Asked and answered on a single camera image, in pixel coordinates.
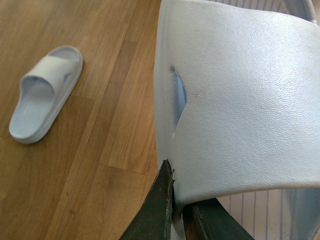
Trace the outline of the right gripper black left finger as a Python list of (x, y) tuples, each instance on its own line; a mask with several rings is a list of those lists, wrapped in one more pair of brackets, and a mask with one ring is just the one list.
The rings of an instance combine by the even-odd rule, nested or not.
[(150, 190), (121, 240), (169, 240), (173, 212), (173, 170), (162, 162)]

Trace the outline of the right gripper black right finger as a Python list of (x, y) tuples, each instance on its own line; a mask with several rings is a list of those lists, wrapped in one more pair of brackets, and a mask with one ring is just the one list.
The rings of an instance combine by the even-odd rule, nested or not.
[(188, 204), (182, 219), (187, 240), (252, 240), (216, 198)]

